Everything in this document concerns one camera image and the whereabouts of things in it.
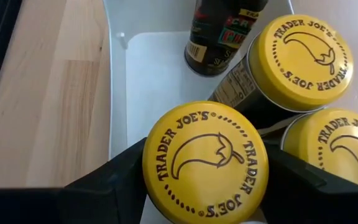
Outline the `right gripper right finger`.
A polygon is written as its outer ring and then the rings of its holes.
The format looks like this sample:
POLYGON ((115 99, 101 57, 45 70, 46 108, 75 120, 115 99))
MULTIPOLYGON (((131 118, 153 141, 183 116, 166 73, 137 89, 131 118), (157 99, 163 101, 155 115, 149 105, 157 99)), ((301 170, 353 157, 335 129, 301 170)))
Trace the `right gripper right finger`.
POLYGON ((265 141, 268 184, 261 210, 268 223, 358 223, 358 185, 265 141))

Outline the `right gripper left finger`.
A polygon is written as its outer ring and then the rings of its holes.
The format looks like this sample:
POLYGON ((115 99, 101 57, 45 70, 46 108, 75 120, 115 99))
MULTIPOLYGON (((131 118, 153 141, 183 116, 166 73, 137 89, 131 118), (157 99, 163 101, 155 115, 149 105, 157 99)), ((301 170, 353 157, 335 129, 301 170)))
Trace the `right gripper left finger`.
POLYGON ((139 223, 147 195, 145 142, 65 187, 0 189, 0 223, 139 223))

